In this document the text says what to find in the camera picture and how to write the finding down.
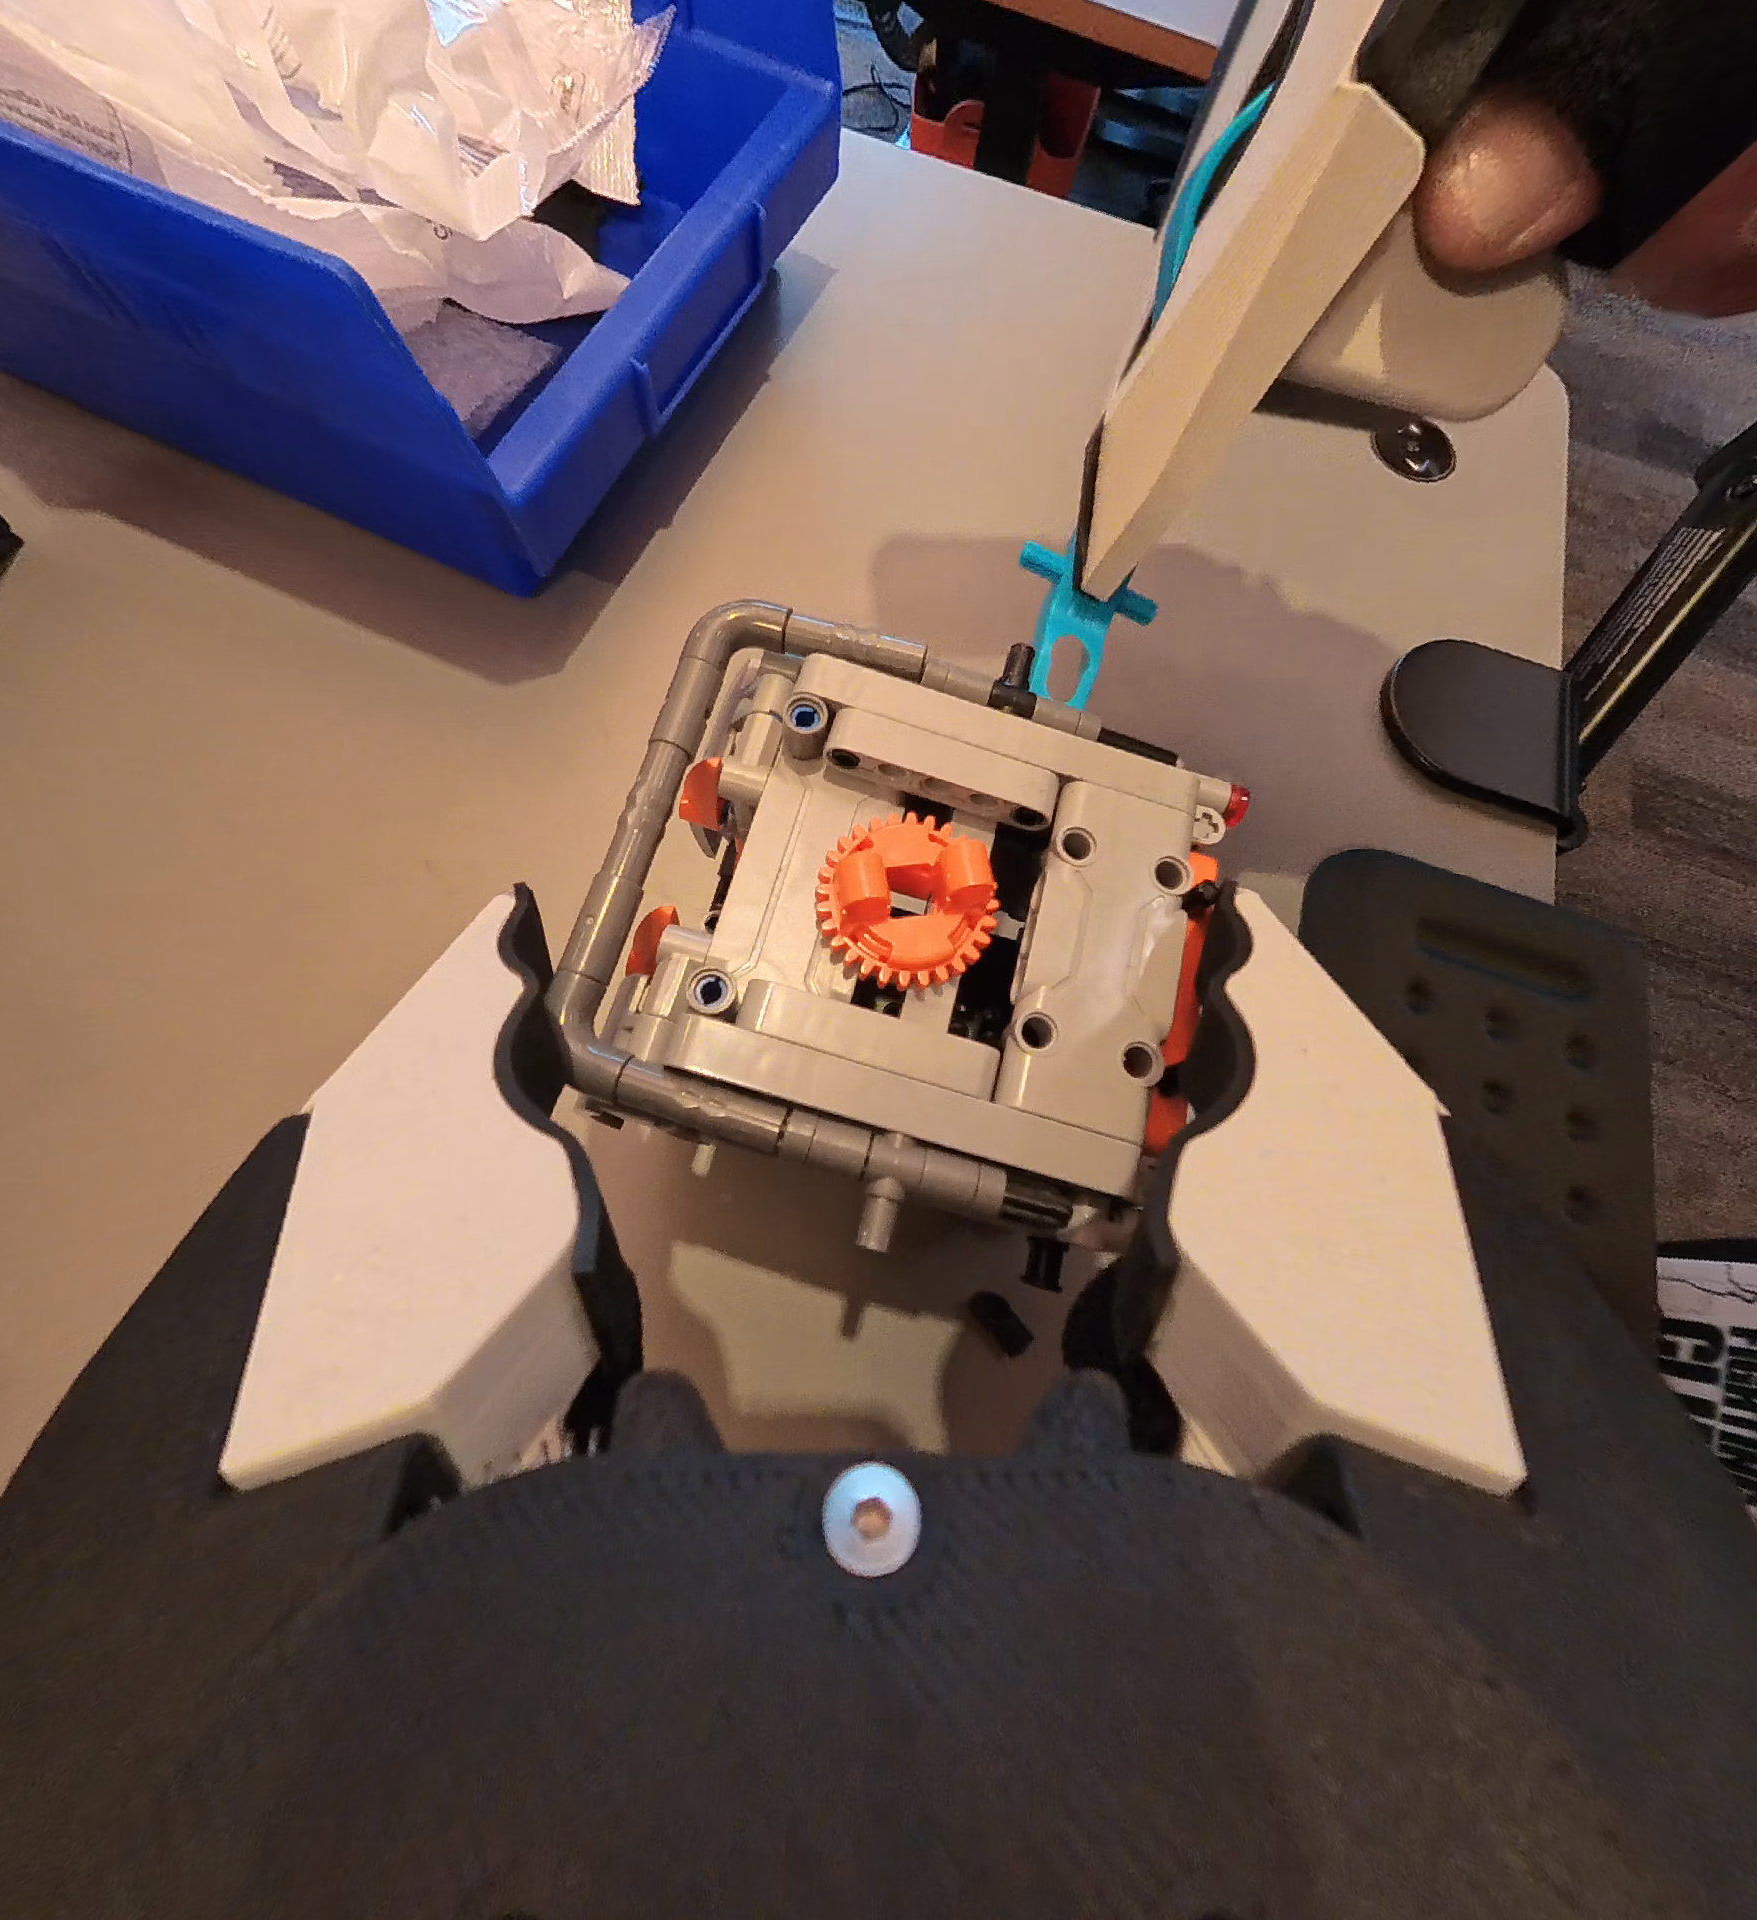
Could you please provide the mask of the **grey toy brick model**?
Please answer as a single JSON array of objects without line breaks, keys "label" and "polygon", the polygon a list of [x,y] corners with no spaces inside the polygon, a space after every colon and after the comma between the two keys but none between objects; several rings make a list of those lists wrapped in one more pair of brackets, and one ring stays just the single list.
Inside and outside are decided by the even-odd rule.
[{"label": "grey toy brick model", "polygon": [[1063,1243],[1178,1127],[1247,791],[901,636],[699,618],[546,990],[597,1114]]}]

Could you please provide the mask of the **teal brick separator tool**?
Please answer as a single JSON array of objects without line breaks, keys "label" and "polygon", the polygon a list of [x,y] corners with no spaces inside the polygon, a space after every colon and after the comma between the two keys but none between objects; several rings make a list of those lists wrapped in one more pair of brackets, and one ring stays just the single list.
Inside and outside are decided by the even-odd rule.
[{"label": "teal brick separator tool", "polygon": [[[1259,83],[1224,129],[1184,170],[1159,231],[1153,300],[1132,345],[1132,357],[1140,355],[1172,297],[1200,218],[1217,199],[1237,154],[1271,106],[1274,89],[1274,79]],[[1122,580],[1108,595],[1083,588],[1083,550],[1088,543],[1096,496],[1101,433],[1102,430],[1094,427],[1085,448],[1078,521],[1073,537],[1064,548],[1029,539],[1020,550],[1020,565],[1046,580],[1048,592],[1037,616],[1035,638],[1008,650],[1004,672],[993,688],[995,693],[1006,693],[1011,703],[1023,697],[1046,697],[1064,707],[1086,707],[1105,660],[1110,626],[1120,618],[1148,626],[1157,616],[1157,604],[1131,588],[1131,580]]]}]

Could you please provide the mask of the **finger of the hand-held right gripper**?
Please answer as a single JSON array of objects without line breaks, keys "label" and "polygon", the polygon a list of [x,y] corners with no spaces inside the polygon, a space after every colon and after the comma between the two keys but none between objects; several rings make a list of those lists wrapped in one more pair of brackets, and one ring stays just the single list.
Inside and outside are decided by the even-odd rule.
[{"label": "finger of the hand-held right gripper", "polygon": [[1379,3],[1305,3],[1274,100],[1106,398],[1078,581],[1127,581],[1411,197],[1426,143],[1359,76]]}]

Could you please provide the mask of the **purple cloth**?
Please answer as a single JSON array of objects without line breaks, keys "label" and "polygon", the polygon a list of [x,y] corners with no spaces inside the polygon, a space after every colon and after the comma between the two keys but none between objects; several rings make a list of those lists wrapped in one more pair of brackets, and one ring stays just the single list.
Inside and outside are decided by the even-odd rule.
[{"label": "purple cloth", "polygon": [[403,330],[426,382],[488,453],[590,331],[590,318],[510,326],[446,300]]}]

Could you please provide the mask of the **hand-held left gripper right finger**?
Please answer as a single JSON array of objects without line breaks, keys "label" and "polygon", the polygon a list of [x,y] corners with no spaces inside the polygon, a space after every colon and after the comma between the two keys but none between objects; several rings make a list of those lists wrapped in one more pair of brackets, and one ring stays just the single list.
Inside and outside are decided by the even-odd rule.
[{"label": "hand-held left gripper right finger", "polygon": [[1071,1307],[1064,1364],[1120,1382],[1143,1451],[1274,1484],[1341,1437],[1515,1493],[1438,1095],[1245,886],[1221,890],[1199,994],[1190,1122]]}]

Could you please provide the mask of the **clear plastic bags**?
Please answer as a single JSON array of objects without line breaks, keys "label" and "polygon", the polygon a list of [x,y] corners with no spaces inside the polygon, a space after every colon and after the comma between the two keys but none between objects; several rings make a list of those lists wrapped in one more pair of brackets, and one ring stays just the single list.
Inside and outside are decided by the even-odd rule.
[{"label": "clear plastic bags", "polygon": [[405,330],[592,316],[625,276],[537,220],[639,202],[672,10],[623,2],[0,2],[0,117],[327,252]]}]

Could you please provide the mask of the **blue plastic bin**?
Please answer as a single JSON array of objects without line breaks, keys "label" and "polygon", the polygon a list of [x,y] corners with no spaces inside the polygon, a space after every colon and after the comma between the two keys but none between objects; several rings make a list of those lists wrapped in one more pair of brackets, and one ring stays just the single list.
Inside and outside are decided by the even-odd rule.
[{"label": "blue plastic bin", "polygon": [[362,277],[0,120],[0,371],[503,589],[548,580],[839,172],[828,3],[679,3],[637,102],[630,276],[480,433]]}]

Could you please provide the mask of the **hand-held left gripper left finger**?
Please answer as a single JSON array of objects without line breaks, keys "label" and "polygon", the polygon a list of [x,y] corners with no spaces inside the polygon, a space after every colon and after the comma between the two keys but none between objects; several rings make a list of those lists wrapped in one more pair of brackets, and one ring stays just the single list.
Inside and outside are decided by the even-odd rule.
[{"label": "hand-held left gripper left finger", "polygon": [[465,1482],[608,1426],[643,1310],[555,1122],[552,977],[494,895],[315,1092],[220,1475],[267,1485],[425,1433]]}]

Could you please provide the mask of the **red metal frame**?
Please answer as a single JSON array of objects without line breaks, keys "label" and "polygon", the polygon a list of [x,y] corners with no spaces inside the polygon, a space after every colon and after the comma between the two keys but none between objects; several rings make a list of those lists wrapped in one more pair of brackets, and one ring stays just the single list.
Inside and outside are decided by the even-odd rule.
[{"label": "red metal frame", "polygon": [[[908,146],[974,170],[987,122],[987,71],[959,66],[954,73],[957,89],[945,86],[930,64],[914,73]],[[1057,199],[1071,196],[1098,103],[1098,86],[1057,71],[1046,77],[1027,172],[1030,189]]]}]

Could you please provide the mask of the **person's right hand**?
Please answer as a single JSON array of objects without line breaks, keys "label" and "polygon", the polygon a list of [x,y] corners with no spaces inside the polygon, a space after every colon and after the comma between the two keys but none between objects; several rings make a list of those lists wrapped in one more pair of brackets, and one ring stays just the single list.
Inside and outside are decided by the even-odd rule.
[{"label": "person's right hand", "polygon": [[[1493,274],[1559,248],[1599,211],[1602,179],[1551,107],[1498,89],[1426,163],[1416,220],[1426,252]],[[1720,319],[1757,314],[1757,140],[1615,272],[1633,297]]]}]

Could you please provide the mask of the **black stand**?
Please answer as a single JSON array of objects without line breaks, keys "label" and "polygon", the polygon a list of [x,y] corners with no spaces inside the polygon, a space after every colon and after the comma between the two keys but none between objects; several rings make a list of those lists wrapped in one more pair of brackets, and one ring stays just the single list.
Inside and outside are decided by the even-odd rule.
[{"label": "black stand", "polygon": [[1563,666],[1473,639],[1409,650],[1382,686],[1400,754],[1445,789],[1585,838],[1581,795],[1757,578],[1757,420],[1696,472],[1698,492]]}]

